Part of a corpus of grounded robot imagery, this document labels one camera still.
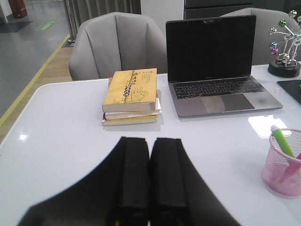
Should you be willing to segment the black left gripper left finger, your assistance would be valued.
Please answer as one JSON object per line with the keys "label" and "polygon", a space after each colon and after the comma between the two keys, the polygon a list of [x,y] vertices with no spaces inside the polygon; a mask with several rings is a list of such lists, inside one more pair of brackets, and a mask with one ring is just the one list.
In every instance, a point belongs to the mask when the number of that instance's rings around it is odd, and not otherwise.
{"label": "black left gripper left finger", "polygon": [[149,150],[144,138],[121,137],[89,174],[33,205],[20,226],[146,226]]}

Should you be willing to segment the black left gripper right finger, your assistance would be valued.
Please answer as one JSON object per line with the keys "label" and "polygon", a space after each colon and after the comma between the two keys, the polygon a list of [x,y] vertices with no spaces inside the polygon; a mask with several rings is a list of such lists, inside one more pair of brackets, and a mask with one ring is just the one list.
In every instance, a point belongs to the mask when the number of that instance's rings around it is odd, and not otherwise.
{"label": "black left gripper right finger", "polygon": [[150,158],[152,226],[238,226],[190,161],[180,139],[157,138]]}

